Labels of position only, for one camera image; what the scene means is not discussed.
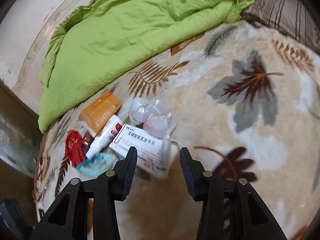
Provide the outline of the red snack wrapper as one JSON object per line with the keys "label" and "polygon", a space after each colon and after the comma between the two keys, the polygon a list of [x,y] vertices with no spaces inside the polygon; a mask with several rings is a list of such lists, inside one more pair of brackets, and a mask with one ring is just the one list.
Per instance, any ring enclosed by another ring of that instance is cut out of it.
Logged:
{"label": "red snack wrapper", "polygon": [[82,150],[82,136],[78,131],[69,130],[65,140],[65,156],[71,161],[73,167],[77,167],[86,160]]}

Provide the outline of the clear plastic wrapper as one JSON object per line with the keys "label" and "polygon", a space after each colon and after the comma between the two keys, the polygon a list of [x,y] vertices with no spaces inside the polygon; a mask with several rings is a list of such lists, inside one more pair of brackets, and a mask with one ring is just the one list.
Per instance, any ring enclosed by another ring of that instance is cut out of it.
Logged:
{"label": "clear plastic wrapper", "polygon": [[177,126],[167,99],[134,98],[129,107],[129,118],[135,125],[142,125],[152,136],[163,139],[171,136]]}

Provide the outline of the white spray bottle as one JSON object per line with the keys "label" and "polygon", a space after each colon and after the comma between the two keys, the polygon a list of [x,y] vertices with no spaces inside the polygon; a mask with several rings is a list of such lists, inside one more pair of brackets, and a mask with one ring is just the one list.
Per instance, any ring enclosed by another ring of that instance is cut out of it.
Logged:
{"label": "white spray bottle", "polygon": [[171,144],[174,143],[177,147],[179,147],[177,140],[172,140],[169,134],[166,134],[162,140],[161,147],[161,166],[167,166],[171,156]]}

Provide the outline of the teal plastic wrapper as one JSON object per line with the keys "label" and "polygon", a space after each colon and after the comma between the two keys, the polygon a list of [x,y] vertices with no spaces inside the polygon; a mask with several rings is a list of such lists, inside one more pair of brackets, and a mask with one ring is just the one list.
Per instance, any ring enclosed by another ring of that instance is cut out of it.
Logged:
{"label": "teal plastic wrapper", "polygon": [[99,153],[76,166],[76,169],[89,178],[97,178],[103,172],[114,168],[119,158],[113,153]]}

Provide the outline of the white blue medicine box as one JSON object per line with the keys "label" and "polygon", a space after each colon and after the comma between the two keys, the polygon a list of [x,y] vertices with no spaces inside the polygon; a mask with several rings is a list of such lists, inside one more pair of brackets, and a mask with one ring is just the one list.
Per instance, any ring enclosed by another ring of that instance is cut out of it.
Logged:
{"label": "white blue medicine box", "polygon": [[167,166],[161,166],[162,140],[141,128],[125,124],[109,147],[122,157],[126,157],[131,146],[135,147],[138,155],[137,166],[153,177],[165,180],[176,157],[178,147],[174,143],[171,144],[169,163]]}

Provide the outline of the dark red candy wrapper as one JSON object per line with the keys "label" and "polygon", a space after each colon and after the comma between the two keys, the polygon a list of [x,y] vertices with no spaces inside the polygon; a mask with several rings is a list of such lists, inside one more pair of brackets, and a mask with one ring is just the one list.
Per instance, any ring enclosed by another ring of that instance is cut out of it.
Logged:
{"label": "dark red candy wrapper", "polygon": [[84,155],[88,152],[93,140],[94,140],[94,137],[91,136],[89,131],[86,131],[84,133],[84,136],[82,137],[82,143],[81,143],[81,149]]}

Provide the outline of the white tube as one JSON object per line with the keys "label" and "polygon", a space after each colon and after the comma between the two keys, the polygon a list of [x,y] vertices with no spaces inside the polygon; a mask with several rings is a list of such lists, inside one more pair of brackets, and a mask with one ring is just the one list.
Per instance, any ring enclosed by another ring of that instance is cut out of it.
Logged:
{"label": "white tube", "polygon": [[95,136],[86,153],[86,158],[92,159],[103,148],[107,147],[120,132],[123,125],[124,122],[116,115],[111,116],[103,129]]}

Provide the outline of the orange medicine box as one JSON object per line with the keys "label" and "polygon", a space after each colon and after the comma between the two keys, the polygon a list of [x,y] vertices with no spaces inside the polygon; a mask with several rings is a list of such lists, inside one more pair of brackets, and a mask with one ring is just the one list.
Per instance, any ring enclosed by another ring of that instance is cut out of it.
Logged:
{"label": "orange medicine box", "polygon": [[108,90],[80,112],[78,121],[95,137],[121,106],[121,101]]}

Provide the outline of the leaf pattern fleece blanket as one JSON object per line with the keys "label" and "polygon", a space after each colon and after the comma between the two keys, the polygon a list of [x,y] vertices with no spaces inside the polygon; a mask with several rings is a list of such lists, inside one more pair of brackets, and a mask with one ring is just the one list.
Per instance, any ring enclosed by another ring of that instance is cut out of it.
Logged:
{"label": "leaf pattern fleece blanket", "polygon": [[[319,56],[275,29],[240,21],[223,24],[143,62],[52,123],[35,178],[37,219],[74,177],[88,180],[65,157],[70,130],[83,108],[106,90],[129,121],[135,97],[169,103],[172,132],[205,169],[244,176],[287,239],[306,238],[319,210]],[[178,156],[166,180],[136,170],[130,195],[116,203],[121,239],[195,239],[195,203]]]}

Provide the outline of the green quilt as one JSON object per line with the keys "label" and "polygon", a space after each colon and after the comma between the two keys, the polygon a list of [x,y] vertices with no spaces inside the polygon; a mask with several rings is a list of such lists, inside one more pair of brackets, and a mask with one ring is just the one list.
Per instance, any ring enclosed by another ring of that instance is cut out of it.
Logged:
{"label": "green quilt", "polygon": [[39,129],[146,59],[221,23],[254,0],[91,0],[54,31],[39,73]]}

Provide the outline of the striped brown pillow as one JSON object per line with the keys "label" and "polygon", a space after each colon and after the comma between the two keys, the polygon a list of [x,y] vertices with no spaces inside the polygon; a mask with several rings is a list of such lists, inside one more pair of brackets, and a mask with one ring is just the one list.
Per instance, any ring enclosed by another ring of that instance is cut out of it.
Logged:
{"label": "striped brown pillow", "polygon": [[277,29],[319,53],[319,28],[300,0],[254,0],[242,18]]}

